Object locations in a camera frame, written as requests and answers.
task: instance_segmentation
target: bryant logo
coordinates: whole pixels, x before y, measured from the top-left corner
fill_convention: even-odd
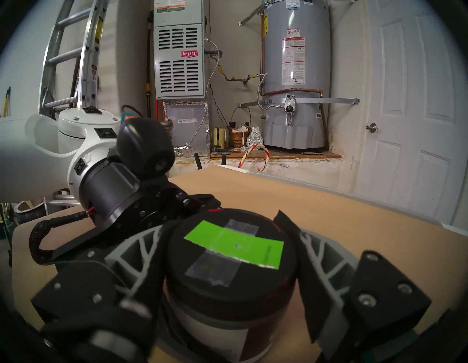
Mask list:
[[[185,58],[198,57],[198,51],[182,51],[180,56]]]

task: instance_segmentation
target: door handle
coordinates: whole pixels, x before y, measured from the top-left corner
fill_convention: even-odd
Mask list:
[[[369,130],[370,132],[374,133],[378,131],[378,128],[376,126],[377,125],[375,123],[371,123],[370,126],[366,125],[366,130]]]

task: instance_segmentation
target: aluminum ladder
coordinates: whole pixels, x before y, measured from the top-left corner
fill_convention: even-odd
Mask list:
[[[69,107],[97,107],[97,67],[99,48],[106,9],[109,0],[94,0],[90,8],[70,15],[74,0],[65,0],[52,28],[49,45],[45,51],[42,68],[42,78],[39,89],[38,113],[55,119],[55,113],[67,107],[56,108],[69,104]],[[60,43],[67,26],[87,19],[87,25],[81,48],[59,54]],[[58,63],[77,59],[73,74],[74,89],[69,98],[55,100],[55,72]]]

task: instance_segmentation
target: green label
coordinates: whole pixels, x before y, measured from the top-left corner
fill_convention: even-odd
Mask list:
[[[207,221],[201,221],[185,239],[224,256],[276,270],[284,244],[283,241],[228,230]]]

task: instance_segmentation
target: wooden platform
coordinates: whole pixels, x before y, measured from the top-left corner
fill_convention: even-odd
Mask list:
[[[339,159],[341,155],[334,154],[331,151],[323,151],[322,153],[304,154],[297,150],[286,151],[284,149],[268,148],[270,153],[270,160],[284,160],[284,159]],[[229,155],[226,155],[227,159],[241,159],[244,156],[243,152],[231,151]],[[218,160],[221,159],[222,155],[210,155],[210,159]],[[253,150],[247,160],[252,159],[266,159],[265,152],[263,150]]]

